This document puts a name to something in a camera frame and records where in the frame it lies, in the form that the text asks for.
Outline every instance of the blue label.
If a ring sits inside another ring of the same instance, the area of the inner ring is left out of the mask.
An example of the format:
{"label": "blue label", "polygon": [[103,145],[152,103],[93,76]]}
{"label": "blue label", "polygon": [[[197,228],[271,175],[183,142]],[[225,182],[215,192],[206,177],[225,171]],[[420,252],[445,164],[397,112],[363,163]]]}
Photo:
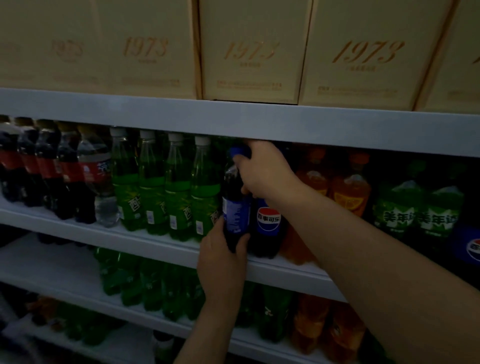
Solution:
{"label": "blue label", "polygon": [[457,259],[480,266],[480,229],[464,224],[458,225],[450,242]]}
{"label": "blue label", "polygon": [[267,236],[277,236],[280,231],[282,215],[268,207],[264,199],[257,199],[257,232]]}
{"label": "blue label", "polygon": [[223,218],[228,232],[245,234],[250,222],[250,197],[242,201],[230,201],[223,198]]}

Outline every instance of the beige box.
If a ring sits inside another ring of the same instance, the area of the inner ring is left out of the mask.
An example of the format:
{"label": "beige box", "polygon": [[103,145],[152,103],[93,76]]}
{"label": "beige box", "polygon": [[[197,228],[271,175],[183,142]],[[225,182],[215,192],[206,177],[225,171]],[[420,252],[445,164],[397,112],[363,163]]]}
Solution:
{"label": "beige box", "polygon": [[193,0],[96,0],[108,92],[201,98],[198,4]]}
{"label": "beige box", "polygon": [[452,0],[314,0],[299,104],[412,110]]}
{"label": "beige box", "polygon": [[420,111],[480,114],[480,1],[461,0],[416,106]]}
{"label": "beige box", "polygon": [[91,1],[42,0],[35,7],[31,22],[39,25],[30,44],[41,48],[35,59],[41,67],[41,88],[105,92],[107,65]]}
{"label": "beige box", "polygon": [[205,99],[296,104],[311,0],[201,0]]}
{"label": "beige box", "polygon": [[4,1],[0,11],[0,87],[41,88],[38,76],[43,53],[36,42],[41,22],[39,1]]}

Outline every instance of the white metal shelf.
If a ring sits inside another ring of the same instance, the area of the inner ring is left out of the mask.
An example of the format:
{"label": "white metal shelf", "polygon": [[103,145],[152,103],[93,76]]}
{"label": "white metal shelf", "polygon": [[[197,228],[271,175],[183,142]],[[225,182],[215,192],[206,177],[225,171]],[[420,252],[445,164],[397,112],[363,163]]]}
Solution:
{"label": "white metal shelf", "polygon": [[[196,268],[197,266],[199,244],[193,240],[182,243],[173,240],[169,235],[154,236],[145,230],[129,232],[122,226],[108,229],[98,224],[77,223],[73,219],[62,221],[43,207],[12,204],[1,197],[0,224],[185,267]],[[281,256],[276,256],[274,259],[249,256],[247,280],[345,301],[340,290],[324,270],[313,263],[296,266]]]}
{"label": "white metal shelf", "polygon": [[[146,312],[142,305],[123,306],[119,295],[104,294],[91,251],[74,244],[41,244],[34,234],[0,248],[0,281],[182,338],[193,325],[186,317],[172,322],[161,312]],[[272,364],[330,363],[320,350],[302,355],[287,339],[267,342],[253,328],[234,329],[228,350]]]}
{"label": "white metal shelf", "polygon": [[27,315],[14,324],[17,334],[26,334],[106,364],[154,364],[152,331],[132,324],[110,332],[100,345],[88,346],[68,339],[50,326],[35,326]]}
{"label": "white metal shelf", "polygon": [[480,115],[0,88],[0,113],[241,138],[480,157]]}

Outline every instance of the hand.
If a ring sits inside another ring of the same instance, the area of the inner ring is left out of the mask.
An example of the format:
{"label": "hand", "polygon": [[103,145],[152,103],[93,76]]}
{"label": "hand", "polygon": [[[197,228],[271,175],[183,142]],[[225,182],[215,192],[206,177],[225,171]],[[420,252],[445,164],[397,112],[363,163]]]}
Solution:
{"label": "hand", "polygon": [[246,143],[252,150],[252,158],[240,154],[233,157],[243,181],[242,192],[264,198],[272,206],[271,202],[300,181],[275,145],[263,140]]}
{"label": "hand", "polygon": [[221,216],[200,243],[197,272],[204,289],[205,306],[215,315],[235,319],[240,309],[243,284],[247,271],[247,243],[250,234],[243,235],[233,254],[223,234]]}

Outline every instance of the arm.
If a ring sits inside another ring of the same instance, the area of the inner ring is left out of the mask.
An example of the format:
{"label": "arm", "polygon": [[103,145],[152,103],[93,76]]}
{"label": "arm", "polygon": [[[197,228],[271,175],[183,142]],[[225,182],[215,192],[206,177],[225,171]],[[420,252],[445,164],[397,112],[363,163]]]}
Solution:
{"label": "arm", "polygon": [[268,142],[235,156],[245,187],[284,215],[399,363],[478,361],[480,292],[301,183]]}
{"label": "arm", "polygon": [[223,235],[223,224],[223,218],[218,219],[200,244],[197,271],[206,300],[175,364],[221,364],[225,361],[240,309],[250,236],[242,236],[237,252],[232,254]]}

